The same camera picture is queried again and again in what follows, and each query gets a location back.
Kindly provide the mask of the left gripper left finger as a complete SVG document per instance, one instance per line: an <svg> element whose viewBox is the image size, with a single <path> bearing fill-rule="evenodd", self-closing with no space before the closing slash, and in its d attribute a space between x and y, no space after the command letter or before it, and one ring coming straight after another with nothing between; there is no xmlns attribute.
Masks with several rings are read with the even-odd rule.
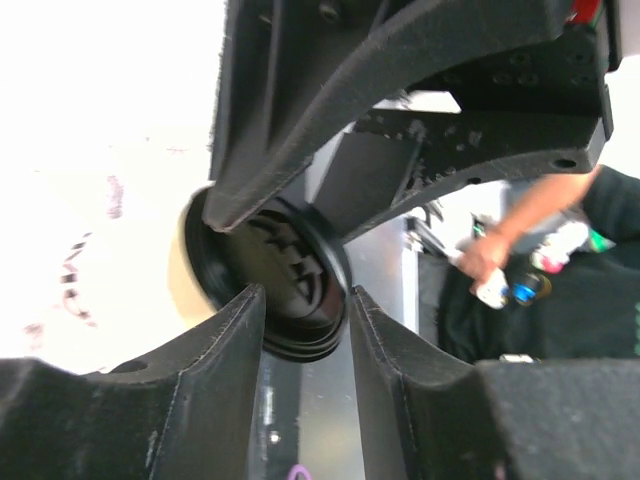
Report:
<svg viewBox="0 0 640 480"><path fill-rule="evenodd" d="M241 479L265 296L244 289L210 319L108 374L36 359L1 364L5 479Z"/></svg>

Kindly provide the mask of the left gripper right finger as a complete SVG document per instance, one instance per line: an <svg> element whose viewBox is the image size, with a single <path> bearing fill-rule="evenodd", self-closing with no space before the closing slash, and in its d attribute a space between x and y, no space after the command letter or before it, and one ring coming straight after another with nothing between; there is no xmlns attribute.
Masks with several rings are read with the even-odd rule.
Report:
<svg viewBox="0 0 640 480"><path fill-rule="evenodd" d="M470 365L360 287L349 317L367 478L638 477L637 361Z"/></svg>

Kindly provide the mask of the black coffee cup lid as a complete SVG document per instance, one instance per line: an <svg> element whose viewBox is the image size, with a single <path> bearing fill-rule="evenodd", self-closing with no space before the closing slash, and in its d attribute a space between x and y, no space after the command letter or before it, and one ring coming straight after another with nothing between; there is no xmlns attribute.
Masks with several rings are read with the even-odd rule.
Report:
<svg viewBox="0 0 640 480"><path fill-rule="evenodd" d="M197 282L221 308L249 284L263 286L263 348L295 363L319 361L339 346L352 272L341 239L313 205L270 200L228 234L205 224L206 190L185 212L184 244Z"/></svg>

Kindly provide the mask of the person hand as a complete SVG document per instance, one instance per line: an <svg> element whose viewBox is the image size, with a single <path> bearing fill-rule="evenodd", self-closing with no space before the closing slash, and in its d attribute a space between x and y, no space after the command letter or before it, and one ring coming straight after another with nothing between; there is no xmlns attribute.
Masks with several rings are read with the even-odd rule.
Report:
<svg viewBox="0 0 640 480"><path fill-rule="evenodd" d="M475 239L456 262L456 267L473 280L470 291L475 294L495 270L502 270L509 258L511 239L500 229Z"/></svg>

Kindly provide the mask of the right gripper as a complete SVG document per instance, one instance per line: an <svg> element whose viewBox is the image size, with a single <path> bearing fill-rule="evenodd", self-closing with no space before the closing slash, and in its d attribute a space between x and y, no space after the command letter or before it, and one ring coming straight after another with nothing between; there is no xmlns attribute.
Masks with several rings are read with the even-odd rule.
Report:
<svg viewBox="0 0 640 480"><path fill-rule="evenodd" d="M339 237L466 186L595 166L611 119L614 5L561 2L556 39L451 67L349 123L313 201Z"/></svg>

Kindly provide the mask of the person forearm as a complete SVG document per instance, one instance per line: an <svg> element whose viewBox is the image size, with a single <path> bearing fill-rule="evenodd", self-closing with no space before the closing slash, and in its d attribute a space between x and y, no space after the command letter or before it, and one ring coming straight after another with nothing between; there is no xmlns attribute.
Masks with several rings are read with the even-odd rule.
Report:
<svg viewBox="0 0 640 480"><path fill-rule="evenodd" d="M600 172L596 166L583 174L551 174L539 180L508 211L494 232L509 245L548 217L582 201Z"/></svg>

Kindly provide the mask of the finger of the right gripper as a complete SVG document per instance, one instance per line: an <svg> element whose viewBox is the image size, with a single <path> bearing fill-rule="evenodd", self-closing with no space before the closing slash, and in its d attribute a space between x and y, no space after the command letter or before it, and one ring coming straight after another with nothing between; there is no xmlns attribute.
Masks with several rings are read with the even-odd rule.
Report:
<svg viewBox="0 0 640 480"><path fill-rule="evenodd" d="M229 2L204 221L242 223L381 100L564 24L561 1Z"/></svg>

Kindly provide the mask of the white paper coffee cup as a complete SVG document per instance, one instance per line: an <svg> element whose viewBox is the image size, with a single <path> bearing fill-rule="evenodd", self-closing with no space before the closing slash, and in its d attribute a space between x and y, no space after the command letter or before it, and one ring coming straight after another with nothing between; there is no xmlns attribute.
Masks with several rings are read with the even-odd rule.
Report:
<svg viewBox="0 0 640 480"><path fill-rule="evenodd" d="M196 278L187 252L187 214L195 203L196 194L203 191L203 188L196 190L181 209L168 253L166 285L172 305L186 330L200 325L218 312Z"/></svg>

